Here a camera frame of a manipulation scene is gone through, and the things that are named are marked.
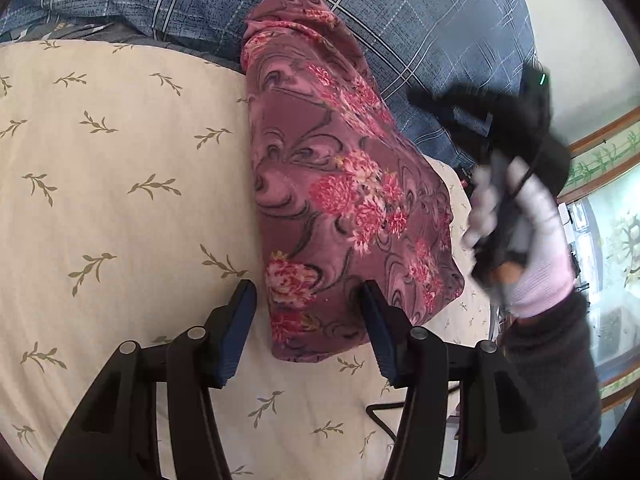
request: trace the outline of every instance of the wall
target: wall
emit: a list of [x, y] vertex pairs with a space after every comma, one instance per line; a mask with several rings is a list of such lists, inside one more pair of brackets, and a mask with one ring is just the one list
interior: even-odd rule
[[640, 66], [601, 0], [526, 0], [553, 126], [575, 142], [640, 105]]

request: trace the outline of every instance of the metal pivot bolt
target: metal pivot bolt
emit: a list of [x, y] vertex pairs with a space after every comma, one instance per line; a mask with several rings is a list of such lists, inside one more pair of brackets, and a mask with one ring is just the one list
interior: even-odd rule
[[136, 349], [136, 343], [133, 341], [125, 341], [118, 348], [121, 354], [131, 354], [135, 349]]
[[480, 349], [487, 354], [492, 354], [498, 349], [498, 347], [493, 341], [485, 339], [480, 342]]
[[427, 337], [429, 336], [429, 331], [423, 326], [414, 326], [409, 331], [409, 334], [414, 339], [422, 340], [427, 339]]
[[189, 337], [189, 339], [202, 339], [206, 333], [207, 331], [204, 329], [204, 327], [194, 326], [189, 329], [189, 331], [187, 332], [187, 336]]

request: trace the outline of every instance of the white glove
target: white glove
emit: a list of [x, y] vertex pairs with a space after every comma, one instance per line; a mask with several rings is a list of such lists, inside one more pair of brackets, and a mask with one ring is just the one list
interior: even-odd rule
[[[529, 167], [519, 157], [509, 165], [506, 181], [512, 192], [527, 171]], [[498, 193], [490, 180], [490, 168], [476, 168], [476, 190], [471, 197], [469, 229], [462, 237], [463, 245], [468, 248], [495, 229]], [[574, 288], [575, 275], [558, 205], [540, 179], [532, 174], [515, 201], [533, 225], [529, 259], [524, 272], [517, 272], [512, 280], [501, 278], [496, 286], [502, 287], [506, 307], [514, 316], [533, 317], [564, 300]]]

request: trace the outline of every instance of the black sweater sleeve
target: black sweater sleeve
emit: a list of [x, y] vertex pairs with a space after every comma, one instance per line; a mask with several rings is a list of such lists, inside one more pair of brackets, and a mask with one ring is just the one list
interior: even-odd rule
[[584, 297], [573, 291], [535, 323], [516, 322], [501, 341], [556, 431], [574, 479], [588, 471], [600, 446], [600, 393], [586, 310]]

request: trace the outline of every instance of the blue plaid fabric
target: blue plaid fabric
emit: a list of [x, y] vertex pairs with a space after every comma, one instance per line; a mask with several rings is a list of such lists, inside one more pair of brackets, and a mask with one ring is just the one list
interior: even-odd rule
[[[237, 61], [242, 20], [261, 0], [12, 0], [0, 36], [58, 20], [125, 20], [147, 36]], [[406, 100], [408, 86], [439, 92], [453, 82], [517, 91], [535, 56], [524, 0], [327, 0], [360, 41], [398, 127], [429, 156], [470, 160], [428, 114]]]

